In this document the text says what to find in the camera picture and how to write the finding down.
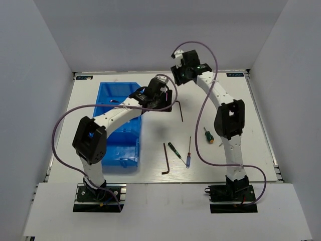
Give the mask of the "brown hex key front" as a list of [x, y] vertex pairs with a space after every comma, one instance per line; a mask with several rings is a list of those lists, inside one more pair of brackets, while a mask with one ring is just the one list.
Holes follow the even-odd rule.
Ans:
[[169, 160], [168, 160], [168, 155], [167, 155], [167, 150], [166, 150], [166, 145], [163, 143], [163, 148], [164, 148], [164, 153], [165, 153], [165, 160], [166, 160], [166, 166], [167, 170], [162, 172], [162, 175], [166, 175], [170, 172], [170, 166], [169, 166]]

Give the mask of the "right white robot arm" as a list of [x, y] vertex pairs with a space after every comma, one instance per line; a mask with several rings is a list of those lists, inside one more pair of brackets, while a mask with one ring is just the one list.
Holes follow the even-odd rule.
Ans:
[[249, 186], [243, 167], [241, 136], [245, 126], [245, 103], [234, 99], [217, 80], [218, 73], [208, 64], [202, 64], [195, 50], [175, 50], [171, 67], [176, 85], [193, 81], [215, 106], [214, 129], [221, 138], [226, 157], [226, 193], [232, 200], [240, 199]]

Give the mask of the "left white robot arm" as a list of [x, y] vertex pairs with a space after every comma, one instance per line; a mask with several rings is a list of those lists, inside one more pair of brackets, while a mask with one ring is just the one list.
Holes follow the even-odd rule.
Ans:
[[171, 111], [172, 90], [166, 75], [156, 75], [149, 82], [131, 93], [111, 110], [89, 118], [83, 117], [78, 125], [72, 146], [83, 165], [83, 183], [94, 200], [101, 200], [106, 194], [106, 180], [102, 171], [102, 159], [107, 150], [107, 138], [119, 127], [149, 109]]

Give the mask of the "right table logo sticker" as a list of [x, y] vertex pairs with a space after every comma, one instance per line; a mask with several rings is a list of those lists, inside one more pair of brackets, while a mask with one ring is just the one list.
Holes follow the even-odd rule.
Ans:
[[226, 73], [227, 77], [244, 77], [244, 73]]

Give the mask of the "table logo sticker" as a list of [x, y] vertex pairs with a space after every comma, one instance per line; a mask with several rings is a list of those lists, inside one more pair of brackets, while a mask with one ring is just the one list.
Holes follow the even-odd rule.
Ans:
[[92, 80], [93, 76], [76, 76], [76, 80]]
[[244, 77], [244, 73], [226, 73], [227, 77]]

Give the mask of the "black green precision screwdriver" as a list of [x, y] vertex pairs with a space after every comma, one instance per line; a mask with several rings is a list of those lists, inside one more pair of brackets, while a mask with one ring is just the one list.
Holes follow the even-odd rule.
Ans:
[[181, 155], [179, 154], [179, 152], [176, 150], [176, 148], [173, 146], [173, 144], [171, 142], [168, 142], [168, 147], [175, 153], [175, 155], [181, 159]]

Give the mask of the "blue plastic compartment bin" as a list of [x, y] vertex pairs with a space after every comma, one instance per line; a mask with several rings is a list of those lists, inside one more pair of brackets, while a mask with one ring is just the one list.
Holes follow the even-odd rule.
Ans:
[[[100, 83], [96, 104], [118, 105], [140, 88], [135, 82]], [[137, 167], [140, 156], [141, 117], [136, 117], [115, 130], [107, 138], [107, 153], [102, 159], [103, 167]]]

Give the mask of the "green orange stubby screwdriver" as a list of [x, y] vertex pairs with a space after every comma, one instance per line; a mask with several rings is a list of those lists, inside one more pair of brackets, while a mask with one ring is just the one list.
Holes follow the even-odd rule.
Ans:
[[203, 127], [203, 129], [204, 129], [204, 132], [205, 132], [206, 141], [209, 144], [212, 144], [214, 142], [213, 135], [205, 127]]

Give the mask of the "left table logo sticker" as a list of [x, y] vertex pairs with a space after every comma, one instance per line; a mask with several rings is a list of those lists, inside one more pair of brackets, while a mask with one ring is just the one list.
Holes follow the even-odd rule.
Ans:
[[76, 80], [92, 80], [93, 76], [76, 76]]

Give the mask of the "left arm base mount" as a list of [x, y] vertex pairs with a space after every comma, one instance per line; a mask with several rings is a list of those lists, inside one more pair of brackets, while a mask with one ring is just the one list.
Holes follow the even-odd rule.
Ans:
[[[114, 193], [119, 201], [121, 209], [123, 209], [126, 198], [126, 184], [112, 184], [106, 186], [106, 188]], [[73, 204], [73, 212], [120, 213], [121, 210], [111, 193], [99, 190], [96, 195], [86, 188], [84, 184], [78, 184]]]

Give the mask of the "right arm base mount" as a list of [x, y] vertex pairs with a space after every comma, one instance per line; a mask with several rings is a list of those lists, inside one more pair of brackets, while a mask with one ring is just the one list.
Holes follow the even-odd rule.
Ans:
[[212, 214], [257, 213], [257, 205], [250, 204], [256, 200], [254, 189], [249, 185], [240, 192], [232, 193], [225, 185], [210, 185], [204, 189], [209, 196]]

